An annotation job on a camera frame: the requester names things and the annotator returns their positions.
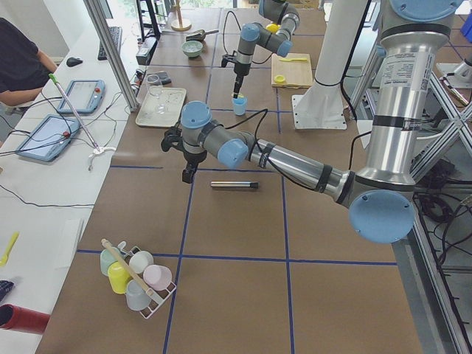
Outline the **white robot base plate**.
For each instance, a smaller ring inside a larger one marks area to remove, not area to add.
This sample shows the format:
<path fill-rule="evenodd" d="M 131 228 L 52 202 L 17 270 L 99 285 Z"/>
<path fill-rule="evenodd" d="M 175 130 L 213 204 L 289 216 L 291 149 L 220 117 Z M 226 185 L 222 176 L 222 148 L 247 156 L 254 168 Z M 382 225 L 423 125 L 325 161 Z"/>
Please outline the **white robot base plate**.
<path fill-rule="evenodd" d="M 291 103 L 295 129 L 345 130 L 347 128 L 340 94 L 307 99 L 303 95 L 293 95 Z"/>

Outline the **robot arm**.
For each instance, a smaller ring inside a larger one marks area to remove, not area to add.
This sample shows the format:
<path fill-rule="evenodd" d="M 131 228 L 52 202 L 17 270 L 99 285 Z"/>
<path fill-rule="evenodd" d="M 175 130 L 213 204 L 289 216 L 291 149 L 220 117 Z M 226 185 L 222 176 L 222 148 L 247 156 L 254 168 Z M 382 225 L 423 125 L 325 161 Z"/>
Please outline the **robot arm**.
<path fill-rule="evenodd" d="M 278 26 L 275 32 L 262 24 L 252 22 L 244 24 L 240 30 L 237 49 L 232 54 L 222 57 L 221 66 L 234 64 L 236 74 L 232 96 L 238 98 L 243 79 L 249 74 L 256 46 L 261 46 L 280 57 L 286 57 L 293 44 L 291 37 L 299 26 L 299 13 L 287 1 L 259 1 L 259 14 Z"/>
<path fill-rule="evenodd" d="M 350 62 L 348 45 L 355 48 L 370 1 L 334 1 L 313 85 L 293 96 L 296 128 L 334 128 L 342 116 L 335 111 Z M 213 119 L 210 107 L 192 101 L 181 110 L 180 123 L 164 133 L 162 150 L 183 153 L 187 166 L 182 180 L 192 183 L 198 164 L 207 153 L 235 169 L 248 160 L 262 169 L 277 171 L 307 190 L 326 193 L 349 209 L 352 228 L 376 243 L 394 243 L 414 224 L 411 199 L 415 180 L 410 174 L 414 146 L 422 125 L 428 84 L 437 51 L 448 41 L 454 14 L 463 1 L 381 1 L 378 32 L 385 51 L 378 101 L 365 167 L 340 171 L 321 162 L 257 138 L 257 133 L 231 131 Z M 237 51 L 222 60 L 235 64 L 233 98 L 249 74 L 256 45 L 285 57 L 299 26 L 298 10 L 287 1 L 259 1 L 259 14 L 279 25 L 271 33 L 257 22 L 244 24 Z"/>

